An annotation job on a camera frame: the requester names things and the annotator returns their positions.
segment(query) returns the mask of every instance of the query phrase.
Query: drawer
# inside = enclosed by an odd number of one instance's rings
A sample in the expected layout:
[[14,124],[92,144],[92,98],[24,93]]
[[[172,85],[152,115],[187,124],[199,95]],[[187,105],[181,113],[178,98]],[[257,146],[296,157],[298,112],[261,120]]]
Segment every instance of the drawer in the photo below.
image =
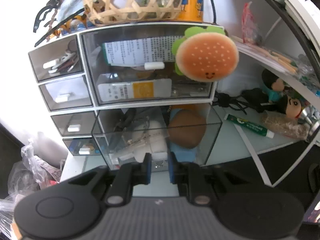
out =
[[95,113],[82,112],[51,116],[61,136],[89,136],[93,132],[101,132],[99,124],[94,126]]
[[38,82],[83,71],[76,35],[39,47],[29,58]]
[[101,156],[101,152],[94,138],[63,139],[72,155]]
[[50,111],[92,106],[84,75],[42,84],[39,89]]
[[205,164],[222,122],[210,104],[194,104],[101,110],[99,124],[104,132],[92,135],[111,169],[149,152],[156,171],[167,170],[168,151],[180,162]]
[[[191,26],[194,25],[121,25],[82,34],[98,103],[209,98],[212,83],[193,81],[174,71],[172,43]],[[155,61],[164,62],[164,68],[144,66]]]

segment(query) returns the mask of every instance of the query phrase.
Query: round black disc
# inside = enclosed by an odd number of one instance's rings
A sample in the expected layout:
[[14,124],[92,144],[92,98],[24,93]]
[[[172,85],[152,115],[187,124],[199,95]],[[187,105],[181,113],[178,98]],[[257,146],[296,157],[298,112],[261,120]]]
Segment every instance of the round black disc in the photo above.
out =
[[63,192],[50,188],[22,199],[14,217],[23,234],[34,238],[61,239],[75,236],[94,224],[100,214],[96,199],[76,185]]
[[221,222],[231,231],[252,239],[277,239],[296,234],[304,208],[289,193],[265,185],[237,185],[219,201]]

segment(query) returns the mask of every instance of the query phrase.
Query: doll with black hair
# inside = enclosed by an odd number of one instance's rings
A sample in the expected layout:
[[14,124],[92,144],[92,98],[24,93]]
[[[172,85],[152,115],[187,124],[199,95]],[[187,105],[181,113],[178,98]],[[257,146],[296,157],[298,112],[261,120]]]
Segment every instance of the doll with black hair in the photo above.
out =
[[280,100],[284,90],[283,80],[267,69],[263,70],[261,77],[264,84],[262,90],[268,95],[269,102]]
[[276,104],[278,106],[278,112],[285,114],[289,118],[298,118],[301,113],[300,101],[287,95],[281,97]]

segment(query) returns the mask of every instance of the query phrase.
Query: green tube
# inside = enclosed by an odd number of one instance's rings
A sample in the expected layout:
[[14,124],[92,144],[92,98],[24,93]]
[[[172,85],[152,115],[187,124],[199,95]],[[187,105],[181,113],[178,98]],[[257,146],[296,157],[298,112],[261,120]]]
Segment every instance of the green tube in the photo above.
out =
[[224,117],[224,120],[228,120],[228,121],[233,122],[237,125],[243,126],[243,127],[247,128],[247,129],[251,130],[252,132],[254,132],[258,135],[261,135],[261,136],[273,138],[275,135],[274,132],[268,130],[267,128],[265,128],[261,125],[258,125],[254,122],[249,122],[248,120],[236,117],[231,114],[226,114],[226,116]]

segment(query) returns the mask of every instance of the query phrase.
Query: brown round object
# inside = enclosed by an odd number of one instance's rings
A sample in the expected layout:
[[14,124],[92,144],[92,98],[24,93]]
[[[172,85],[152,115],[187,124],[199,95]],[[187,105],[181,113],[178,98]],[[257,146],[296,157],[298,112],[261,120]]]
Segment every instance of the brown round object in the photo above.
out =
[[195,111],[182,109],[168,125],[169,139],[173,143],[193,149],[198,146],[206,129],[206,120]]
[[235,43],[220,33],[199,33],[178,48],[176,63],[188,78],[213,82],[230,75],[239,62]]

